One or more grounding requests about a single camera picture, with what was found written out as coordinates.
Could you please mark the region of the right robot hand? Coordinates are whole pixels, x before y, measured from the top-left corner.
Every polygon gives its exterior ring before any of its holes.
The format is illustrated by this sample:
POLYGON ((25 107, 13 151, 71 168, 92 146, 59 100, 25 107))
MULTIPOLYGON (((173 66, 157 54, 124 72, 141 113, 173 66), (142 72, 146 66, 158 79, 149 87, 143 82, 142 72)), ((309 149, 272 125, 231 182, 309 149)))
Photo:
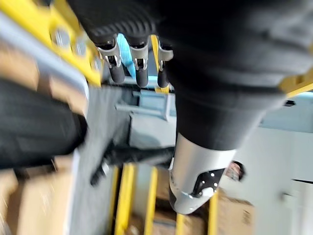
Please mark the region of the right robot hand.
POLYGON ((120 159, 120 151, 118 149, 107 150, 102 159, 96 168, 96 170, 92 173, 90 178, 90 185, 95 187, 99 184, 99 181, 106 177, 112 167, 120 167, 122 165, 122 161, 120 159))

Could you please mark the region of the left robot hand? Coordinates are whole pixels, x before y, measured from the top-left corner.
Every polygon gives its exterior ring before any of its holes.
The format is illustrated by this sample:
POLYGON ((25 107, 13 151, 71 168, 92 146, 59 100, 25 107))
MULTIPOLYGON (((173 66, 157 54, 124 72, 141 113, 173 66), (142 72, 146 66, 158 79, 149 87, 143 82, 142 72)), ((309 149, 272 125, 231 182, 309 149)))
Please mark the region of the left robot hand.
POLYGON ((310 0, 70 0, 101 52, 122 33, 173 51, 165 73, 176 95, 170 203, 190 214, 214 194, 237 149, 286 95, 289 76, 313 66, 310 0))

